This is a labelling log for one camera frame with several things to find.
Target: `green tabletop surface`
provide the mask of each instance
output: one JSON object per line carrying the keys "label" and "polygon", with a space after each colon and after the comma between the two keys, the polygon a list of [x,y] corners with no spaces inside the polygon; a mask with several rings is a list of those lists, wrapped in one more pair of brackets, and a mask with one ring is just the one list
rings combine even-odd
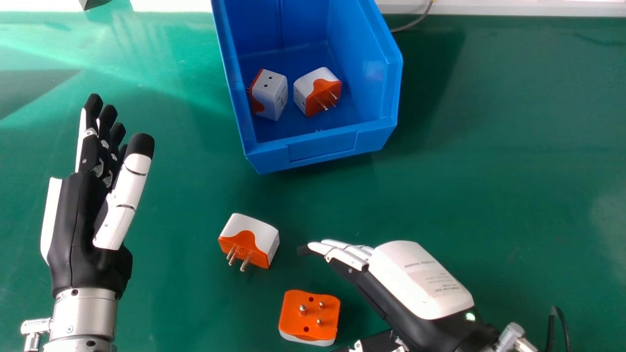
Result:
{"label": "green tabletop surface", "polygon": [[[341,300],[335,347],[386,329],[324,261],[297,255],[324,238],[417,241],[496,327],[516,321],[543,349],[556,304],[575,351],[623,351],[626,19],[431,16],[395,38],[404,77],[385,148],[259,176],[211,14],[122,0],[0,13],[0,351],[21,351],[21,321],[51,314],[46,189],[73,170],[92,92],[156,140],[126,238],[120,352],[331,350],[279,336],[289,289]],[[280,230],[269,270],[228,266],[217,236],[234,212]]]}

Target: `blue plastic bin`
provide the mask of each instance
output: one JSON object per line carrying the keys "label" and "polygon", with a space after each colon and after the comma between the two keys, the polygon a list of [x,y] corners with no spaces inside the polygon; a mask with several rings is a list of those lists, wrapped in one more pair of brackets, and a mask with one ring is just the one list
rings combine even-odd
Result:
{"label": "blue plastic bin", "polygon": [[[374,0],[212,0],[244,154],[258,173],[380,150],[398,123],[402,55]],[[337,108],[305,117],[293,83],[321,66],[342,82]],[[278,122],[252,116],[259,69],[285,75]]]}

